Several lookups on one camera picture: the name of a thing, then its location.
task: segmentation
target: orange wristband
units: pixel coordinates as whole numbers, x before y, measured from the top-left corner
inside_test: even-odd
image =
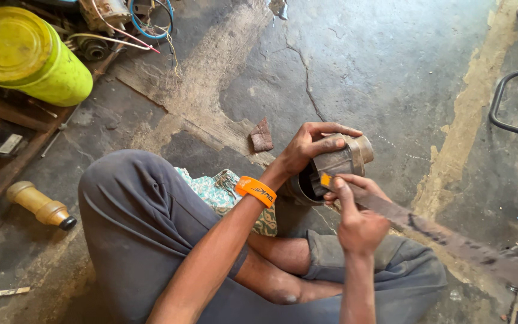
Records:
[[[267,208],[271,207],[275,198],[277,198],[277,195],[271,188],[265,186],[259,180],[249,178],[248,176],[242,176],[239,179],[239,182],[235,185],[235,191],[241,196],[250,193],[262,203],[266,204]]]

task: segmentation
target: plastic container lid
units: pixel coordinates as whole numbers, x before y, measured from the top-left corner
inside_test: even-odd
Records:
[[[45,22],[30,11],[0,7],[0,83],[36,74],[52,51]]]

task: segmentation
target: patterned cloth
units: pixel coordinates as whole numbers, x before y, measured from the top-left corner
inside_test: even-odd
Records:
[[[239,177],[229,169],[221,171],[213,178],[202,176],[197,179],[192,179],[186,169],[175,168],[175,170],[189,187],[221,217],[227,214],[242,197],[235,191]],[[277,235],[275,204],[261,212],[252,231],[266,236]]]

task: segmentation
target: metal frame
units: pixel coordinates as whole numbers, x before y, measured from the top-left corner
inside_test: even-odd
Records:
[[[489,119],[495,126],[518,134],[517,126],[509,125],[507,123],[500,121],[497,118],[497,112],[499,111],[499,105],[501,103],[501,98],[503,97],[503,92],[505,91],[505,85],[507,84],[507,82],[509,82],[509,80],[511,80],[512,78],[517,77],[517,76],[518,76],[518,70],[511,74],[508,74],[506,77],[501,79],[501,82],[499,82],[499,85],[497,86],[497,89],[495,90],[495,96],[493,97],[493,102],[491,103],[491,109],[489,111]]]

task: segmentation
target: red wire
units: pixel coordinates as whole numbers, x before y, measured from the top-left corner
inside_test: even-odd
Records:
[[[153,48],[153,46],[151,46],[151,45],[149,45],[149,44],[145,43],[144,41],[142,41],[142,40],[140,40],[140,39],[138,39],[138,38],[136,38],[136,37],[134,37],[134,36],[132,36],[132,35],[130,35],[130,34],[128,34],[128,33],[126,33],[126,32],[124,32],[124,31],[122,31],[122,30],[119,30],[119,29],[117,29],[117,28],[115,28],[115,27],[113,27],[113,26],[109,25],[109,23],[108,23],[107,21],[105,21],[105,19],[103,18],[103,16],[102,16],[102,15],[101,15],[101,13],[99,12],[99,9],[97,9],[97,5],[95,4],[95,0],[91,0],[91,3],[93,4],[93,7],[95,8],[95,11],[96,11],[96,12],[97,12],[97,14],[99,15],[99,18],[101,18],[101,20],[103,20],[103,22],[104,22],[107,26],[109,26],[109,27],[111,27],[112,29],[114,29],[115,31],[118,31],[119,33],[122,33],[122,34],[124,34],[125,36],[127,36],[127,37],[129,37],[129,38],[131,38],[131,39],[133,39],[133,40],[136,40],[136,41],[140,42],[141,44],[143,44],[143,45],[145,45],[145,46],[147,46],[147,47],[151,48],[152,50],[154,50],[155,52],[157,52],[157,54],[161,54],[161,52],[159,52],[157,49]]]

